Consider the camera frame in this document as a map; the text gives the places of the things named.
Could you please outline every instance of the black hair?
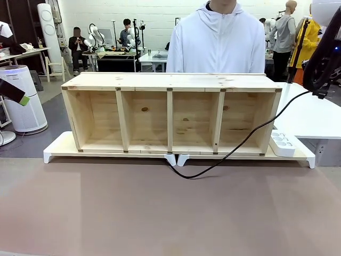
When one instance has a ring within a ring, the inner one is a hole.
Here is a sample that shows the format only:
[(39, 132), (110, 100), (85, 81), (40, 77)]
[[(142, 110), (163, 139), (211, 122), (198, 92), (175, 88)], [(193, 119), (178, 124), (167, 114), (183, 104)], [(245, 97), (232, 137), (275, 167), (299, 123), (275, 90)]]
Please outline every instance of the black hair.
[(124, 24), (124, 26), (128, 26), (128, 25), (130, 25), (132, 22), (130, 21), (130, 19), (124, 19), (124, 21), (123, 21), (123, 24)]

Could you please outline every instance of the white brick wall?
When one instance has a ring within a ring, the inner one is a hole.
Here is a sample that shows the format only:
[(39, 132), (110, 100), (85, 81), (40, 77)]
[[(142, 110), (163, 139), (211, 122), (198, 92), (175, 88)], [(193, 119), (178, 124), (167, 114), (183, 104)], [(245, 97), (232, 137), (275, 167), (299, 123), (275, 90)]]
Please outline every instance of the white brick wall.
[[(244, 10), (256, 18), (274, 18), (278, 11), (285, 9), (287, 0), (239, 0)], [(296, 23), (307, 15), (311, 0), (298, 0), (294, 13)], [(112, 28), (111, 20), (116, 20), (116, 33), (123, 26), (123, 20), (137, 19), (137, 24), (144, 20), (144, 42), (147, 48), (163, 49), (169, 42), (176, 17), (186, 17), (200, 7), (205, 0), (59, 0), (66, 38), (72, 36), (73, 27), (82, 29), (87, 36), (90, 23), (99, 28)]]

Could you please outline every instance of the white hooded jacket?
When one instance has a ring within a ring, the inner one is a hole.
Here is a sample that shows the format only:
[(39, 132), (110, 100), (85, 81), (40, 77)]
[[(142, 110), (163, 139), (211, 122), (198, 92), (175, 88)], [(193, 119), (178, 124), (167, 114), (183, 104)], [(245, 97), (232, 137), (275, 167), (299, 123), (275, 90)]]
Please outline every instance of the white hooded jacket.
[(204, 4), (174, 28), (167, 72), (264, 73), (264, 26), (237, 3), (231, 14)]

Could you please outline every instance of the wooden box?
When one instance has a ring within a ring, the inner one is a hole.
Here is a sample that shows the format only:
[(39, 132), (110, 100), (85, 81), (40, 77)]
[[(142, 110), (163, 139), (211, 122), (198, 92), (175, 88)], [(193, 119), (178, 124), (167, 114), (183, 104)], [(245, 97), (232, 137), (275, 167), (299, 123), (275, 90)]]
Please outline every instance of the wooden box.
[[(263, 74), (82, 73), (62, 86), (80, 152), (226, 155), (277, 111)], [(235, 155), (259, 156), (272, 124)]]

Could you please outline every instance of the yellow jacket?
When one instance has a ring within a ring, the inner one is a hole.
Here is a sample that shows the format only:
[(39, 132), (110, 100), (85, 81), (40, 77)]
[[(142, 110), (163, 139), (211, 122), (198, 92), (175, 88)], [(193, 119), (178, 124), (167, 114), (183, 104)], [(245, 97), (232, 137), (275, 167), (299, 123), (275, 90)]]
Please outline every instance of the yellow jacket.
[[(318, 47), (318, 42), (320, 41), (319, 31), (321, 29), (321, 26), (313, 19), (309, 19), (309, 20), (310, 20), (310, 23), (308, 24), (307, 30), (305, 32), (303, 45), (302, 45), (301, 52), (299, 54), (296, 68), (302, 68), (302, 61), (309, 60), (311, 58), (316, 48)], [(295, 56), (297, 53), (297, 46), (299, 45), (301, 41), (304, 22), (305, 20), (303, 21), (301, 30), (299, 31), (297, 45), (296, 45), (293, 57), (291, 58), (291, 62), (290, 62), (291, 67), (294, 65), (294, 60), (295, 60)]]

